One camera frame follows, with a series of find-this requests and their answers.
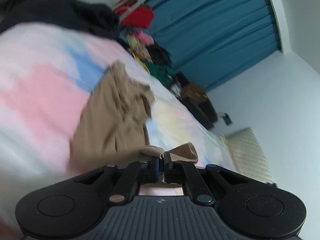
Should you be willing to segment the red garment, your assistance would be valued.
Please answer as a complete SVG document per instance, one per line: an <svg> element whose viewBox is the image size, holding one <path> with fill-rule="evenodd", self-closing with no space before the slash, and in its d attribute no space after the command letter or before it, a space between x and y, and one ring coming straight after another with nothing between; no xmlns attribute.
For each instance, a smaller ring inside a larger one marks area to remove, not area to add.
<svg viewBox="0 0 320 240"><path fill-rule="evenodd" d="M152 8L142 0L120 0L114 12L120 23L130 28L148 29L154 19Z"/></svg>

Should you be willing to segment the tan t-shirt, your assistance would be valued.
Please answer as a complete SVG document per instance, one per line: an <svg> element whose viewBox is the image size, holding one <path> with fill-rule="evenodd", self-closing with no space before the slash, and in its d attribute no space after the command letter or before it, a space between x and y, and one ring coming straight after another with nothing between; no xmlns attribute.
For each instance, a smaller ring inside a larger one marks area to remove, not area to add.
<svg viewBox="0 0 320 240"><path fill-rule="evenodd" d="M148 85L131 79L117 61L91 94L71 140L68 167L78 175L107 164L126 168L136 161L162 159L152 146L146 121L155 98Z"/></svg>

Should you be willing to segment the blue curtain right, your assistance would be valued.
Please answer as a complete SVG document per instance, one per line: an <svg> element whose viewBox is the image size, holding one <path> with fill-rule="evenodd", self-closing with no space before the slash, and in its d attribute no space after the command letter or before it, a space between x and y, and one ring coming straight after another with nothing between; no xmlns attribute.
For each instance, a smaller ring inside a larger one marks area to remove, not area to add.
<svg viewBox="0 0 320 240"><path fill-rule="evenodd" d="M280 49L270 0L151 0L148 30L172 68L213 89Z"/></svg>

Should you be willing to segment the black clothing heap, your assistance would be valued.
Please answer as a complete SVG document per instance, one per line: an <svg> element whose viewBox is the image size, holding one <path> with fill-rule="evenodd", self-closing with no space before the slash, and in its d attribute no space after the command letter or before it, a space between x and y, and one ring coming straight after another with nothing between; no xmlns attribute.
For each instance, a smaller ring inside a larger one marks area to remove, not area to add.
<svg viewBox="0 0 320 240"><path fill-rule="evenodd" d="M105 4L79 0L25 0L5 16L1 33L20 23L40 22L117 40L119 17Z"/></svg>

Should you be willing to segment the black sofa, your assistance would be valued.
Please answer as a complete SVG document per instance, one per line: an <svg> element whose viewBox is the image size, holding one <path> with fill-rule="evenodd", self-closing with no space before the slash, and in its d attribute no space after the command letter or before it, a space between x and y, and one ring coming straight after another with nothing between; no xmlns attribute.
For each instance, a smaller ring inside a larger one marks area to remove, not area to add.
<svg viewBox="0 0 320 240"><path fill-rule="evenodd" d="M191 83L181 72L175 74L174 80L177 85L180 85L181 91L184 86ZM182 99L181 91L178 96L180 102L205 129L212 129L214 127L214 123L217 122L218 117L210 99L208 98L207 101L197 104L193 100Z"/></svg>

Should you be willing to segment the pastel bed sheet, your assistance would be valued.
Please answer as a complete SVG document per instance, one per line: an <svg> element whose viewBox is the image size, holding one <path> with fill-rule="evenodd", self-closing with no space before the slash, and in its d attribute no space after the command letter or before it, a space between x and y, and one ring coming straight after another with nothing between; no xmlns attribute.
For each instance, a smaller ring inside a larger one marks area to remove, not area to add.
<svg viewBox="0 0 320 240"><path fill-rule="evenodd" d="M125 64L155 97L146 126L150 144L170 150L191 142L197 167L235 171L227 146L207 131L116 41L44 23L1 34L1 239L19 239L15 206L26 194L74 176L71 139L108 68Z"/></svg>

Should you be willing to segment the yellow garment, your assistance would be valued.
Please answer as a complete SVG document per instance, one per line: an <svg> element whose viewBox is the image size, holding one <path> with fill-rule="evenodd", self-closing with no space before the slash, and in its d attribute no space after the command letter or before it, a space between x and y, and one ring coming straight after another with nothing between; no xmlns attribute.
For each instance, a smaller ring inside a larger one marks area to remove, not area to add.
<svg viewBox="0 0 320 240"><path fill-rule="evenodd" d="M135 37L132 37L129 34L126 35L126 40L129 45L130 54L143 68L146 68L146 65L140 60L139 56L136 54L137 49L139 49L142 46L142 44Z"/></svg>

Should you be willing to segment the black wall socket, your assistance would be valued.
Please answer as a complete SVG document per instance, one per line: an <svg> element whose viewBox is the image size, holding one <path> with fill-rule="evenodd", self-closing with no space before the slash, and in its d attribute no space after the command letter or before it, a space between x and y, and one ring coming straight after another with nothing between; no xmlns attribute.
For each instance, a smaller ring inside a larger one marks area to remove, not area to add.
<svg viewBox="0 0 320 240"><path fill-rule="evenodd" d="M221 116L227 126L231 126L233 124L231 118L229 117L229 115L227 113L222 113Z"/></svg>

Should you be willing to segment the green garment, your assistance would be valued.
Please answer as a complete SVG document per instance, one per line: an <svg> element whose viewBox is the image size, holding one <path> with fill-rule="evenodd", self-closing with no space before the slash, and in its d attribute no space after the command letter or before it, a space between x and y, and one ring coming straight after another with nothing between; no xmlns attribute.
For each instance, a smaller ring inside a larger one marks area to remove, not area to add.
<svg viewBox="0 0 320 240"><path fill-rule="evenodd" d="M174 71L166 65L156 65L151 62L145 63L150 75L155 77L164 87L170 87L174 83Z"/></svg>

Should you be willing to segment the cream ribbed pillow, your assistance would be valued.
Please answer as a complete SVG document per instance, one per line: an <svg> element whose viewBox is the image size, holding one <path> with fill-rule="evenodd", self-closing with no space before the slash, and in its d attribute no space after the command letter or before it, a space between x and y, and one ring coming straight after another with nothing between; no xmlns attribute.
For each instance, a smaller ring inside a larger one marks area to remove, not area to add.
<svg viewBox="0 0 320 240"><path fill-rule="evenodd" d="M246 127L226 137L222 135L221 139L239 174L262 183L276 184L267 158L252 128Z"/></svg>

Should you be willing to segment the black garment pile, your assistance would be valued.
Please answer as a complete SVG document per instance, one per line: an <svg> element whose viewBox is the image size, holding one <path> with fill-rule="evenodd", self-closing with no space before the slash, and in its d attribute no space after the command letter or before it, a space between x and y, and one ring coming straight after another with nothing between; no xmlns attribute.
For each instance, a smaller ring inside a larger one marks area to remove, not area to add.
<svg viewBox="0 0 320 240"><path fill-rule="evenodd" d="M152 45L146 46L151 60L154 64L159 66L171 66L171 54L167 52L164 48L159 46L159 44L154 43Z"/></svg>

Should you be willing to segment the pink garment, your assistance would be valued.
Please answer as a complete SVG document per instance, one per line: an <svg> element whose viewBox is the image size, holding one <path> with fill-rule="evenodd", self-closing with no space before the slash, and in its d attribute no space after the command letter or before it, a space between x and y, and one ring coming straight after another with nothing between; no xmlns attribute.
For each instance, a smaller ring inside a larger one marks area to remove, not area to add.
<svg viewBox="0 0 320 240"><path fill-rule="evenodd" d="M134 38L136 38L139 42L143 43L146 46L153 45L154 39L149 34L144 33L143 31L136 31L132 34Z"/></svg>

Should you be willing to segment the beige patterned garment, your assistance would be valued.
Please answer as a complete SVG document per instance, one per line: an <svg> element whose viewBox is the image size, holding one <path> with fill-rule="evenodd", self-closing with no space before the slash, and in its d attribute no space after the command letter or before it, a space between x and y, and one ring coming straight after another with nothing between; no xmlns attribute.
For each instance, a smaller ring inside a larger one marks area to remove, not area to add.
<svg viewBox="0 0 320 240"><path fill-rule="evenodd" d="M152 62L152 58L144 45L138 45L131 48L131 53L141 60Z"/></svg>

